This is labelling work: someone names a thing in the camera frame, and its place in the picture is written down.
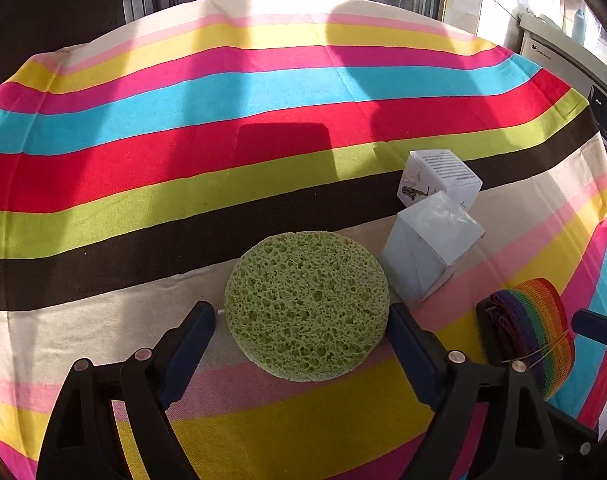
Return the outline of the plain white cube box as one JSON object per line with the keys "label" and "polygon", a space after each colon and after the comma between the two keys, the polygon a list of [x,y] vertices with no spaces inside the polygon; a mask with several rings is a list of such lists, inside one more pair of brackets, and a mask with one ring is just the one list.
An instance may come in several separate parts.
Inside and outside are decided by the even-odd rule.
{"label": "plain white cube box", "polygon": [[413,307],[450,280],[485,234],[461,205],[438,192],[398,212],[379,262],[396,295]]}

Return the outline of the white printed cube box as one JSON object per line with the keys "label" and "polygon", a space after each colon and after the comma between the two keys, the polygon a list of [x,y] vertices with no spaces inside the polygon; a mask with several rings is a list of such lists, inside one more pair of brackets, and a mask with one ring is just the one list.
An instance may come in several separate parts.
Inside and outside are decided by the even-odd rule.
{"label": "white printed cube box", "polygon": [[397,196],[409,207],[440,191],[466,211],[471,209],[482,180],[450,150],[410,151]]}

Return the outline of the green round sponge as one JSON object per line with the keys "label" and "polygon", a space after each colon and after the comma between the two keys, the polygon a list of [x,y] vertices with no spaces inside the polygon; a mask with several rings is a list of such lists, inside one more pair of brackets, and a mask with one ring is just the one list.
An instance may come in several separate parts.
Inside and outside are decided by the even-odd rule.
{"label": "green round sponge", "polygon": [[230,333],[250,362],[291,382],[325,382],[360,366],[384,337],[389,286],[351,238],[305,231],[245,252],[224,291]]}

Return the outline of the silver front-load washing machine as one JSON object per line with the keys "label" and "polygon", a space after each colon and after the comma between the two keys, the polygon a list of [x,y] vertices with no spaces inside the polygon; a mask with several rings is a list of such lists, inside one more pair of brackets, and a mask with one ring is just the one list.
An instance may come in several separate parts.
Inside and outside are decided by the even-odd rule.
{"label": "silver front-load washing machine", "polygon": [[607,66],[544,18],[520,14],[520,55],[529,58],[585,96],[607,151]]}

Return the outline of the striped colourful tablecloth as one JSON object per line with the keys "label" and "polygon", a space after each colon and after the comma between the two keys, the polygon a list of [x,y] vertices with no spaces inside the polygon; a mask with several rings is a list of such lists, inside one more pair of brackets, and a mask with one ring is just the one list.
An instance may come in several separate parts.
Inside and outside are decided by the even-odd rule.
{"label": "striped colourful tablecloth", "polygon": [[479,300],[547,278],[607,314],[607,155],[520,55],[365,0],[200,0],[30,58],[0,84],[0,457],[37,471],[68,370],[218,306],[264,237],[383,246],[407,154],[479,175],[485,237],[416,313],[483,357]]}

